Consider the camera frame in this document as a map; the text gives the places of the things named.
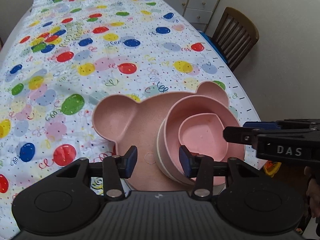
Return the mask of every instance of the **balloon print tablecloth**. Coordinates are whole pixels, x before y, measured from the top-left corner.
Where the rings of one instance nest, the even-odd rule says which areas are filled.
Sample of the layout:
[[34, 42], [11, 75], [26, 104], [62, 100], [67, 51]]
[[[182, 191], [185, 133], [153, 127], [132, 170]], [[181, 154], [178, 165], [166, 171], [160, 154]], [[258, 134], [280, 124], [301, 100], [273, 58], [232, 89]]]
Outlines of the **balloon print tablecloth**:
[[[108, 95], [141, 101], [211, 80], [241, 124], [259, 120], [226, 64], [162, 0], [34, 0], [23, 25], [0, 70], [3, 238], [19, 232], [11, 214], [17, 193], [77, 158], [113, 153], [91, 122]], [[254, 154], [247, 147], [245, 160], [260, 168]], [[101, 178], [92, 187], [101, 194]]]

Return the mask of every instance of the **yellow balloon print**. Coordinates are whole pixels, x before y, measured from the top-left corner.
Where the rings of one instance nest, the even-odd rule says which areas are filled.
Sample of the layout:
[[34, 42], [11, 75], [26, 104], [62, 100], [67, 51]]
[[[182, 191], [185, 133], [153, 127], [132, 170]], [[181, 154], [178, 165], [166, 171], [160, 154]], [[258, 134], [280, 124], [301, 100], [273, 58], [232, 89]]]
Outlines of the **yellow balloon print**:
[[33, 26], [35, 26], [35, 25], [37, 25], [37, 24], [39, 24], [39, 23], [40, 23], [40, 21], [35, 21], [35, 22], [31, 23], [31, 24], [29, 25], [29, 27], [33, 27]]
[[197, 86], [200, 84], [199, 80], [196, 80], [195, 78], [185, 78], [182, 83], [186, 88], [189, 88], [190, 90], [196, 90]]
[[56, 38], [54, 41], [47, 42], [48, 44], [58, 45], [62, 41], [61, 37]]
[[176, 61], [173, 65], [176, 70], [182, 73], [190, 73], [193, 69], [192, 65], [189, 62], [183, 60]]
[[119, 36], [114, 33], [108, 33], [108, 34], [104, 35], [103, 38], [106, 41], [116, 41], [117, 39], [119, 39]]
[[35, 90], [41, 87], [42, 83], [44, 81], [44, 78], [41, 76], [36, 76], [30, 79], [29, 81], [29, 89]]
[[11, 122], [9, 119], [5, 119], [0, 122], [0, 138], [6, 137], [10, 132]]
[[59, 30], [60, 30], [60, 27], [59, 26], [55, 26], [49, 31], [49, 33], [53, 34], [53, 33], [56, 33]]
[[42, 41], [44, 41], [44, 38], [43, 38], [43, 37], [36, 38], [34, 41], [32, 41], [32, 42], [30, 43], [30, 46], [31, 46], [31, 47], [36, 46], [36, 45], [38, 45], [39, 43], [41, 43]]
[[92, 63], [86, 63], [78, 67], [78, 73], [81, 76], [87, 76], [90, 75], [92, 72], [95, 71], [95, 67]]
[[140, 102], [140, 101], [141, 101], [141, 99], [140, 99], [137, 95], [135, 95], [135, 94], [126, 95], [126, 96], [132, 98], [132, 99], [135, 100], [136, 102]]
[[145, 10], [142, 10], [141, 13], [145, 14], [145, 15], [151, 15], [152, 13], [149, 12], [149, 11], [145, 11]]
[[115, 23], [111, 23], [110, 25], [113, 27], [119, 27], [119, 26], [124, 25], [124, 23], [123, 22], [115, 22]]

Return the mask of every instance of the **wooden chair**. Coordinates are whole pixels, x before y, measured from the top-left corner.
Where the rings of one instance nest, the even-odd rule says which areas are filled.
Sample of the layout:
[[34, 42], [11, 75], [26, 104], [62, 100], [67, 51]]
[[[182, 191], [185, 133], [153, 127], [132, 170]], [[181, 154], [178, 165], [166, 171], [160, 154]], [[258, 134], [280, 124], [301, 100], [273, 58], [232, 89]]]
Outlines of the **wooden chair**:
[[231, 71], [259, 40], [259, 32], [250, 19], [238, 10], [227, 7], [220, 19], [212, 41], [224, 54]]

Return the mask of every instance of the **pink bowl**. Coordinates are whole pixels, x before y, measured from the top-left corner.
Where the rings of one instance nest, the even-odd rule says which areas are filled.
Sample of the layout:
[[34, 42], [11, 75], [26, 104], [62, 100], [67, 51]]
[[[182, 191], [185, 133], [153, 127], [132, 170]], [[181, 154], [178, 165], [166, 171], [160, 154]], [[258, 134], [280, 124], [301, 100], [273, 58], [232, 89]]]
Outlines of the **pink bowl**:
[[228, 150], [223, 130], [223, 124], [216, 114], [196, 114], [182, 122], [178, 138], [180, 144], [185, 145], [191, 153], [208, 155], [220, 162]]
[[[179, 161], [179, 147], [181, 145], [178, 137], [179, 128], [188, 117], [202, 113], [216, 114], [224, 127], [240, 126], [227, 107], [207, 96], [188, 96], [180, 99], [171, 107], [164, 123], [163, 136], [166, 151], [161, 151], [160, 157], [166, 170], [178, 181], [187, 184], [193, 184], [195, 179], [188, 179], [184, 176]], [[222, 161], [226, 162], [229, 157], [237, 157], [240, 160], [244, 160], [244, 145], [228, 143], [228, 150]], [[214, 177], [213, 185], [221, 185], [224, 182], [224, 177]]]

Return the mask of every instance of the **red balloon print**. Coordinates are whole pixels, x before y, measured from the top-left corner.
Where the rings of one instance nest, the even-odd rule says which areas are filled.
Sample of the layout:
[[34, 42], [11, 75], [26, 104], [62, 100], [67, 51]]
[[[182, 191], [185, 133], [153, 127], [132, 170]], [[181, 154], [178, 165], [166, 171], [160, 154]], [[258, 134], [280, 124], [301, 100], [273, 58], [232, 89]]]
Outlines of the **red balloon print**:
[[26, 42], [27, 40], [29, 40], [30, 39], [30, 36], [26, 36], [26, 37], [24, 37], [19, 43], [24, 43], [24, 42]]
[[9, 182], [7, 178], [0, 174], [0, 193], [6, 193], [9, 188]]
[[198, 43], [192, 44], [191, 49], [194, 51], [203, 51], [204, 46], [200, 42], [198, 42]]
[[98, 18], [98, 17], [101, 17], [102, 14], [101, 13], [95, 13], [95, 14], [92, 14], [89, 16], [89, 18]]
[[51, 41], [56, 40], [57, 38], [59, 38], [58, 35], [52, 35], [51, 37], [47, 38], [47, 39], [45, 40], [45, 42], [51, 42]]
[[53, 160], [59, 166], [70, 164], [76, 157], [76, 149], [70, 144], [62, 144], [53, 153]]
[[73, 20], [73, 18], [66, 18], [61, 23], [69, 23]]
[[104, 33], [108, 30], [109, 29], [107, 27], [98, 27], [98, 28], [95, 28], [92, 32], [95, 34], [98, 34], [98, 33]]
[[74, 53], [71, 51], [67, 51], [64, 53], [61, 53], [60, 55], [57, 56], [57, 61], [58, 62], [65, 62], [68, 60], [71, 60], [74, 56]]
[[45, 38], [48, 37], [50, 33], [42, 33], [38, 38]]
[[119, 71], [123, 74], [133, 74], [137, 71], [137, 66], [132, 63], [122, 63], [118, 66]]

